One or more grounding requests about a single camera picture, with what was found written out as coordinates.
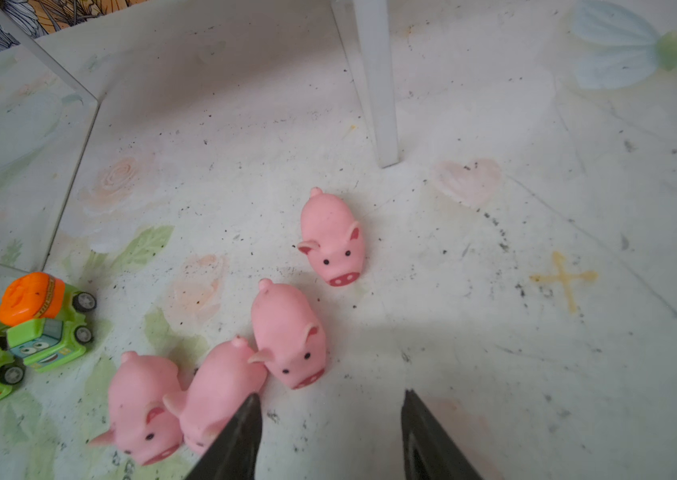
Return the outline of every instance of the truck wheel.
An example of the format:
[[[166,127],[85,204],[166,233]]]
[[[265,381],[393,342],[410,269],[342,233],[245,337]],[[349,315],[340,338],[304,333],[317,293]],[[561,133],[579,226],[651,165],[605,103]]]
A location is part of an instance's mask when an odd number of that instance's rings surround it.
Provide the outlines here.
[[[80,313],[88,313],[96,308],[96,297],[87,292],[77,293],[72,297],[72,306]]]
[[[24,379],[24,369],[18,365],[3,365],[0,367],[0,383],[17,385]]]
[[[78,326],[74,331],[74,338],[76,338],[81,344],[85,345],[86,343],[90,343],[94,340],[94,334],[90,332],[88,327]]]

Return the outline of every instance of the yellow cross mark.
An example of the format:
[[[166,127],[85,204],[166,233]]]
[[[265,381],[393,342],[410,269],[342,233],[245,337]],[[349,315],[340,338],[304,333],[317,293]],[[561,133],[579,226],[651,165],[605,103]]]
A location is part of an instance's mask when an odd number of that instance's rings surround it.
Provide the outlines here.
[[[565,271],[565,257],[560,252],[552,252],[552,261],[557,267],[557,272],[559,275],[531,275],[531,280],[538,283],[554,283],[560,282],[563,284],[563,290],[565,290],[565,298],[568,299],[568,311],[571,313],[576,312],[576,301],[574,300],[574,293],[571,290],[571,280],[582,279],[587,282],[594,282],[597,280],[597,272],[594,270],[589,270],[583,274],[571,275]]]

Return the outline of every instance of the white floor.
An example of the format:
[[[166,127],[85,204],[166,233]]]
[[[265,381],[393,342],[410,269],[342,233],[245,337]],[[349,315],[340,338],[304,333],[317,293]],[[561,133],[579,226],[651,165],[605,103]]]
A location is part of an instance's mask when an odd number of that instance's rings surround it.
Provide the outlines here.
[[[675,2],[620,4],[677,29]],[[677,478],[677,72],[579,90],[572,5],[392,2],[402,161],[384,170],[327,2],[150,0],[45,38],[103,95],[47,268],[97,294],[98,341],[0,404],[0,478],[186,475],[185,448],[134,468],[85,446],[108,376],[123,350],[191,367],[249,335],[262,277],[303,289],[330,360],[307,389],[268,381],[257,478],[403,478],[405,389],[458,414],[486,478]],[[503,182],[479,212],[435,187],[435,165],[481,158]],[[110,196],[116,168],[135,173]],[[314,186],[363,222],[352,286],[292,247]],[[530,280],[555,251],[599,274],[573,314]]]

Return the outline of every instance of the pink pig toy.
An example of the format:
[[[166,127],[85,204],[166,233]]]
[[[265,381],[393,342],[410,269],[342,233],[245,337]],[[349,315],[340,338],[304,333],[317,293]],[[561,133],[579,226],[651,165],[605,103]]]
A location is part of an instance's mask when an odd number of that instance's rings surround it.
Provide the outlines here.
[[[124,352],[122,365],[109,385],[107,432],[91,445],[113,443],[139,465],[170,457],[183,441],[179,419],[169,413],[162,398],[181,390],[179,367],[161,356]]]
[[[365,240],[360,223],[342,199],[312,188],[301,210],[301,235],[304,241],[298,249],[329,285],[348,285],[360,277]]]
[[[325,332],[295,286],[258,282],[250,316],[258,351],[248,362],[266,368],[291,389],[314,383],[325,372]]]
[[[266,381],[266,368],[249,364],[253,349],[241,336],[210,351],[185,392],[165,395],[165,407],[179,417],[186,444],[202,455],[248,395]]]

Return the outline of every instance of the rubber pig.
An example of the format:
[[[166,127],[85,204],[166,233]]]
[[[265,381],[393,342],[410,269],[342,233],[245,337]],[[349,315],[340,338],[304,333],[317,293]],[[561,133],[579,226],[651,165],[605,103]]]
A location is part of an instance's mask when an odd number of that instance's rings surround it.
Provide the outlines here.
[[[183,434],[162,398],[181,390],[178,374],[171,360],[124,352],[109,385],[110,428],[90,444],[113,443],[139,465],[170,457],[181,446]]]
[[[329,285],[348,285],[360,277],[365,262],[363,229],[342,199],[312,188],[301,210],[301,235],[304,241],[298,249]]]
[[[322,376],[325,331],[299,289],[262,279],[250,315],[258,351],[249,362],[263,362],[291,389],[310,385]]]
[[[179,417],[186,444],[202,455],[251,393],[266,381],[264,365],[248,363],[253,349],[237,336],[208,353],[185,392],[163,397],[165,407]]]

